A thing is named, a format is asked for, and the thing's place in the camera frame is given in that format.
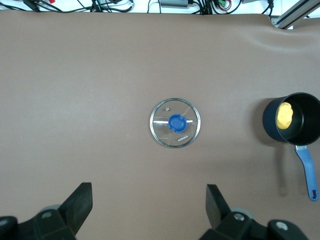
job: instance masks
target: blue lid handle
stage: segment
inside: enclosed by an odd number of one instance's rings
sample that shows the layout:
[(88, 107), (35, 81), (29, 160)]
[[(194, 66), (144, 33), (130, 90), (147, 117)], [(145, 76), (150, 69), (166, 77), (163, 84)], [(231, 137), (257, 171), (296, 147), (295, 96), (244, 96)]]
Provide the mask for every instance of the blue lid handle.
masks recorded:
[(183, 133), (187, 126), (187, 119), (179, 113), (175, 113), (169, 118), (168, 127), (177, 134)]

